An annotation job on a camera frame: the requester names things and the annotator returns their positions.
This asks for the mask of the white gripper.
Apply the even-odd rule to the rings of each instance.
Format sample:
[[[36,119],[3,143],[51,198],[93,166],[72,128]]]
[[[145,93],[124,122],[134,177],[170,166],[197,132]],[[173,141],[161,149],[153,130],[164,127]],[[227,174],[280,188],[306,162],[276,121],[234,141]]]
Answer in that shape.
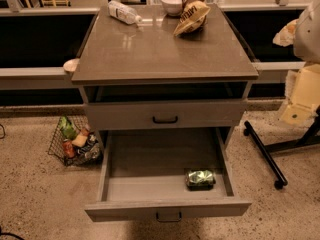
[[[297,20],[287,23],[273,38],[273,43],[287,47],[294,43]],[[299,125],[316,114],[320,106],[320,65],[310,64],[286,76],[285,101],[279,109],[279,121]]]

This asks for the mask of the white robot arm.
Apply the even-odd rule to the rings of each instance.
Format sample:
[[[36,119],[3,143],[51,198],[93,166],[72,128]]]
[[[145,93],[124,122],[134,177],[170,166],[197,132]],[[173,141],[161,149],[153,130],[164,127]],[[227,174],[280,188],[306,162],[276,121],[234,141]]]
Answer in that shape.
[[[311,2],[298,19],[274,36],[273,43],[292,45],[294,55],[305,62],[297,72],[287,74],[286,101],[279,116],[281,122],[299,125],[314,116],[320,106],[320,2]]]

